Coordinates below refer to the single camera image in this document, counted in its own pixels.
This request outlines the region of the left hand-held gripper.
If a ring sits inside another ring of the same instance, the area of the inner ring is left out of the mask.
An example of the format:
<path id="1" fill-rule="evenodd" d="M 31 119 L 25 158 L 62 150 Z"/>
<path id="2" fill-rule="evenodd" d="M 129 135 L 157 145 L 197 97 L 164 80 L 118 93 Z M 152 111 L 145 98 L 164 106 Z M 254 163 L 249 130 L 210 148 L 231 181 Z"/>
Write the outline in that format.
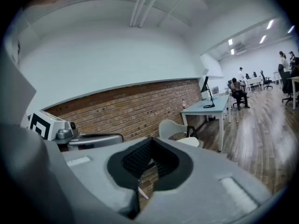
<path id="1" fill-rule="evenodd" d="M 28 129 L 38 133 L 44 140 L 55 142 L 59 148 L 84 150 L 111 146 L 123 142 L 119 133 L 79 134 L 74 122 L 58 118 L 38 110 L 30 116 Z"/>

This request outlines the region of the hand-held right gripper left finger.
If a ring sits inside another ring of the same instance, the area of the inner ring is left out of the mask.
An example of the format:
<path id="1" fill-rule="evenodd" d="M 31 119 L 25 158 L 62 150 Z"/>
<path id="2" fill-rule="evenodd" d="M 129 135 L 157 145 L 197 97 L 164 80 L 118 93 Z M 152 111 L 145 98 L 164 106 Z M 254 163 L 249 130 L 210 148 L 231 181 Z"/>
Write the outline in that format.
<path id="1" fill-rule="evenodd" d="M 71 171 L 109 209 L 129 219 L 150 219 L 140 209 L 138 184 L 150 162 L 152 138 L 64 152 Z"/>

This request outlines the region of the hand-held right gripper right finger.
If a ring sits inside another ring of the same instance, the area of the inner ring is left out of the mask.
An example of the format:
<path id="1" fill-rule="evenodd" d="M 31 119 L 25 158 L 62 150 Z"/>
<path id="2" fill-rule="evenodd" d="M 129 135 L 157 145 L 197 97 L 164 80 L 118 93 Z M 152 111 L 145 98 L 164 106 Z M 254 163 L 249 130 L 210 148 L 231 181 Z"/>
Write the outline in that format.
<path id="1" fill-rule="evenodd" d="M 137 223 L 228 224 L 271 198 L 261 181 L 224 156 L 177 141 L 166 143 L 187 153 L 193 170 L 178 188 L 154 191 Z"/>

